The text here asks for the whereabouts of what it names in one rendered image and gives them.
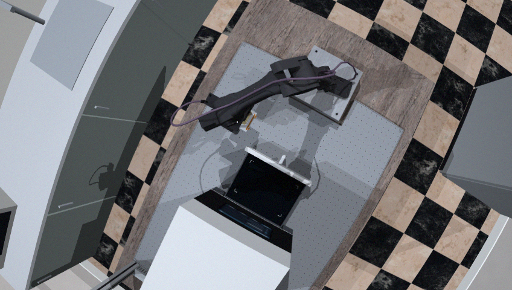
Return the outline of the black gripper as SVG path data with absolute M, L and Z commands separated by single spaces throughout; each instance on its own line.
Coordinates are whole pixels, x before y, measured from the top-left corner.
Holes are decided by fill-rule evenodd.
M 247 116 L 249 115 L 251 109 L 253 108 L 254 106 L 252 106 L 251 108 L 249 108 L 245 113 L 244 115 L 242 115 L 239 119 L 238 119 L 238 122 L 237 124 L 235 125 L 232 125 L 230 127 L 226 127 L 225 124 L 223 123 L 223 125 L 221 125 L 222 127 L 224 127 L 225 129 L 229 130 L 230 132 L 234 133 L 234 134 L 238 134 L 240 129 L 239 127 L 241 126 L 242 122 L 246 120 Z

